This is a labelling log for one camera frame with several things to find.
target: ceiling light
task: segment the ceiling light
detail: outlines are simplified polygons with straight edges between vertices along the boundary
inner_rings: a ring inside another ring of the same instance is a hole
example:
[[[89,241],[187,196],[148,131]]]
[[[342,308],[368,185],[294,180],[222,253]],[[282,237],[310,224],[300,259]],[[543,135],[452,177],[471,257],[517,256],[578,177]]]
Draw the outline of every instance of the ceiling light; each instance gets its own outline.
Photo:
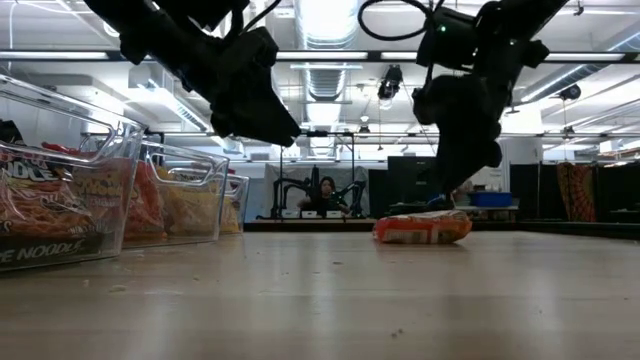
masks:
[[[366,60],[364,51],[280,51],[278,60]]]
[[[166,132],[164,133],[165,136],[171,136],[171,137],[207,137],[207,136],[213,136],[213,133],[204,133],[204,132],[175,132],[175,133],[170,133],[170,132]]]
[[[547,56],[545,61],[574,61],[574,62],[591,62],[591,61],[620,61],[624,57],[621,53],[563,53],[554,52]]]
[[[362,70],[362,65],[348,64],[291,64],[291,70]]]
[[[116,29],[112,28],[111,25],[107,24],[106,21],[102,22],[102,28],[104,29],[104,32],[107,33],[107,35],[111,36],[111,37],[120,37],[120,33],[116,31]]]
[[[0,51],[2,60],[108,60],[104,51]]]
[[[415,60],[417,57],[415,52],[383,52],[380,55],[382,60]]]

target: orange noodle package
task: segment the orange noodle package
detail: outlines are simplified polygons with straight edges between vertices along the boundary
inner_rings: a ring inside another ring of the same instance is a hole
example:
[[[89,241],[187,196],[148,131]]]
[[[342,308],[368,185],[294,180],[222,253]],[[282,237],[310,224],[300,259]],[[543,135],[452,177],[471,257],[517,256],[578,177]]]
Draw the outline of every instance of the orange noodle package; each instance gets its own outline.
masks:
[[[126,242],[149,238],[159,240],[166,236],[163,203],[154,182],[156,175],[152,166],[138,161],[125,227]]]
[[[471,224],[458,210],[397,215],[378,220],[373,235],[384,244],[452,244],[469,234]]]

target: transparent storage container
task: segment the transparent storage container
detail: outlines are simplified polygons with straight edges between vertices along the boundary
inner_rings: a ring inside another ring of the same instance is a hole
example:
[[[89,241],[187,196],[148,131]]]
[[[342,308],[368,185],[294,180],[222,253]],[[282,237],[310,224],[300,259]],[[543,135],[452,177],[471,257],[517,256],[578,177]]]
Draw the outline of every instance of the transparent storage container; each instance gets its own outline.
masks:
[[[142,142],[124,246],[218,239],[229,159]]]
[[[118,255],[144,126],[2,75],[0,118],[0,271]]]
[[[249,181],[246,176],[228,175],[220,225],[221,235],[238,235],[244,231],[244,217],[249,199]]]

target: table surface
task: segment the table surface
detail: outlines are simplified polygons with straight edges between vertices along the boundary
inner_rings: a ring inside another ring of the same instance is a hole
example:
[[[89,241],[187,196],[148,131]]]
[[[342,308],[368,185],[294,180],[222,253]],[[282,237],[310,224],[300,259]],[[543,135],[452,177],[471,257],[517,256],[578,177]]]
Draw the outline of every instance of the table surface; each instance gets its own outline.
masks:
[[[3,359],[640,359],[637,243],[513,232],[218,244],[0,278]]]

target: fluorescent light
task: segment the fluorescent light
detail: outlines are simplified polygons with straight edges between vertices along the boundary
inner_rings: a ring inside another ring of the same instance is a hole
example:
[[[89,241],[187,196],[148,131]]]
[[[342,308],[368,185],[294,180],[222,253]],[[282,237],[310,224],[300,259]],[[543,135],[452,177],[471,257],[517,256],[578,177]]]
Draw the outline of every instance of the fluorescent light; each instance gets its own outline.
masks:
[[[291,70],[362,70],[362,65],[347,64],[291,64]]]
[[[576,10],[560,10],[557,15],[575,15]],[[620,11],[620,10],[589,10],[584,9],[582,15],[637,15],[637,11]]]
[[[165,136],[171,137],[207,137],[211,136],[210,133],[197,133],[197,132],[175,132],[175,133],[164,133]]]
[[[415,60],[418,53],[415,52],[383,52],[380,56],[382,60]]]
[[[619,53],[562,53],[554,52],[549,54],[546,61],[620,61],[624,54]]]
[[[104,51],[0,51],[2,60],[108,60]]]
[[[278,60],[366,60],[364,51],[280,51]]]

